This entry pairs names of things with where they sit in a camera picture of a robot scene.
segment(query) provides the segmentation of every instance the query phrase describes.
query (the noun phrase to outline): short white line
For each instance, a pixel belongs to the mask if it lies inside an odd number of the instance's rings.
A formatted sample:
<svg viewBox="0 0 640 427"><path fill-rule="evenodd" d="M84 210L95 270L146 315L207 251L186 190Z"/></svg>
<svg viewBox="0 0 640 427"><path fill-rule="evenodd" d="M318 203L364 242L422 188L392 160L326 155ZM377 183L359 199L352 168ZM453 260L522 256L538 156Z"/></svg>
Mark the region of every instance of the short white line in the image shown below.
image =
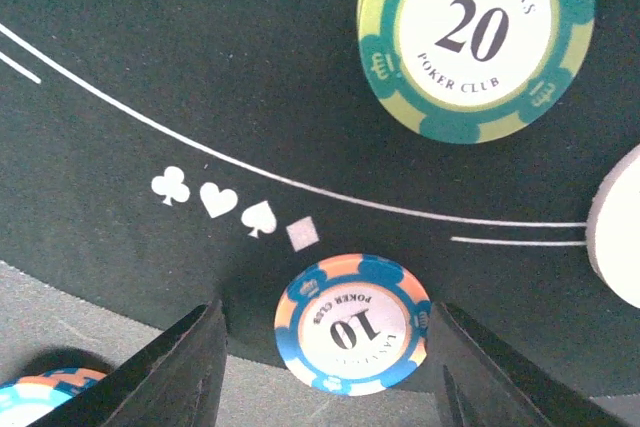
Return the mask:
<svg viewBox="0 0 640 427"><path fill-rule="evenodd" d="M547 242L530 240L496 240L496 239L475 239L472 237L451 237L452 242L466 242L468 244L488 244L488 245L520 245L525 247L584 247L587 245L583 241L567 242Z"/></svg>
<svg viewBox="0 0 640 427"><path fill-rule="evenodd" d="M29 72L27 69L22 67L19 63L17 63L15 60L7 57L2 52L0 52L0 60L2 60L9 67L13 67L14 69L16 69L18 72L24 75L27 79L33 80L36 84L39 84L42 82L37 75L35 75L33 72Z"/></svg>
<svg viewBox="0 0 640 427"><path fill-rule="evenodd" d="M47 64L49 67L51 67L52 69L54 69L58 73L64 75L67 79L71 80L72 82L75 82L76 84L78 84L80 87L82 87L86 91L92 93L96 97L98 97L98 98L104 100L105 102L111 104L113 107L121 110L125 114L130 115L134 119L139 120L140 122L142 122L144 124L147 124L149 127L153 128L153 129L155 129L155 130L157 130L159 132L162 132L163 134L166 134L166 135L168 135L170 137L173 137L174 139L176 139L176 140L178 140L178 141L182 142L183 144L186 144L186 145L188 145L190 147L193 147L194 149L197 149L197 150L200 150L201 152L204 152L206 154L212 155L213 157L217 157L218 159L220 159L220 160L222 160L224 162L228 162L228 163L230 163L232 165L235 165L235 166L240 167L242 169L245 169L245 170L248 170L250 172L253 172L254 174L258 174L258 175L261 175L263 177L266 177L266 178L269 178L269 179L272 179L272 180L276 180L276 181L281 182L281 183L286 184L286 185L290 185L291 187L296 187L298 189L306 190L308 192L313 192L315 194L323 195L325 197L330 197L330 198L333 198L333 199L336 199L336 200L341 200L343 202L348 202L348 203L351 203L351 204L360 205L362 207L369 207L369 208L372 208L372 209L383 210L383 211L386 211L386 212L392 212L394 214L408 215L408 216L412 216L412 217L421 217L421 218L424 218L424 219L440 220L440 221L444 221L444 222L457 222L457 223L462 223L462 224L476 224L476 225L491 225L491 226L499 226L499 227L528 227L528 228L552 228L552 229L584 228L586 226L586 224L584 222L516 222L516 221L511 221L511 220L473 219L473 218L467 218L467 217L456 217L456 216L452 216L452 215L435 214L435 213L432 213L432 212L423 212L423 211L419 211L419 210L405 209L405 208L402 208L402 207L395 207L395 206L392 206L392 205L380 204L378 202L371 202L369 200L358 199L356 197L350 197L348 195L338 194L338 193L332 192L330 190L325 190L325 189L321 189L319 187L314 187L313 185L309 185L309 184L305 184L305 183L302 183L302 182L298 182L297 180L288 179L286 177L282 177L282 176L274 174L272 172L267 172L266 170L262 170L262 169L260 169L258 167L255 167L253 165L247 164L247 163L242 162L242 161L240 161L238 159L234 159L233 157L229 157L228 155L225 155L223 153L217 152L217 151L207 147L206 145L202 145L202 144L196 142L195 140L192 140L192 139L190 139L188 137L185 137L184 135L179 134L179 133L169 129L168 127L165 127L164 125L159 124L155 120L152 120L152 119L142 115L141 113L133 110L131 107L128 107L128 106L124 105L122 102L119 102L118 100L114 99L113 97L110 97L109 95L105 94L104 92L98 90L93 85L89 84L88 82L82 80L80 77L78 77L74 73L68 71L67 69L62 67L60 64L58 64L57 62L51 60L49 57L44 55L42 52L40 52L38 49L36 49L32 45L30 45L28 42L22 40L20 37L18 37L16 34L14 34L11 30L9 30L7 27L5 27L2 24L0 24L0 33L4 34L9 39L13 40L20 47L22 47L26 51L30 52L31 54L33 54L35 57L40 59L42 62Z"/></svg>

